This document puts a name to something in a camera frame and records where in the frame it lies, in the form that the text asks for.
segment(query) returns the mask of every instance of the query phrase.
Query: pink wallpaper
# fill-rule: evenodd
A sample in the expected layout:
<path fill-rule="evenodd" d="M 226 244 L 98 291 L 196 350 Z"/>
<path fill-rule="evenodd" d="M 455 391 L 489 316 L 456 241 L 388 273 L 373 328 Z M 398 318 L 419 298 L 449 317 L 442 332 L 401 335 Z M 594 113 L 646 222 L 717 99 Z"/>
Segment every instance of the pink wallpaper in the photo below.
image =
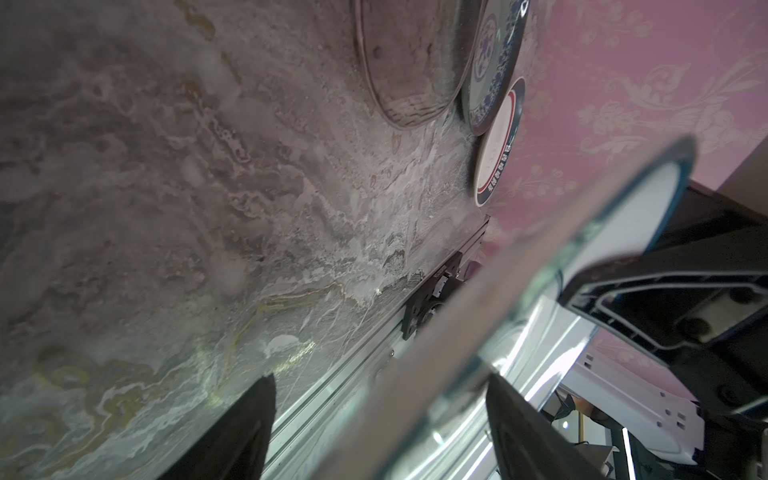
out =
<path fill-rule="evenodd" d="M 694 180 L 717 189 L 768 134 L 765 25 L 760 0 L 557 0 L 481 260 L 658 134 L 694 132 Z M 593 342 L 680 395 L 669 372 L 621 344 Z"/>

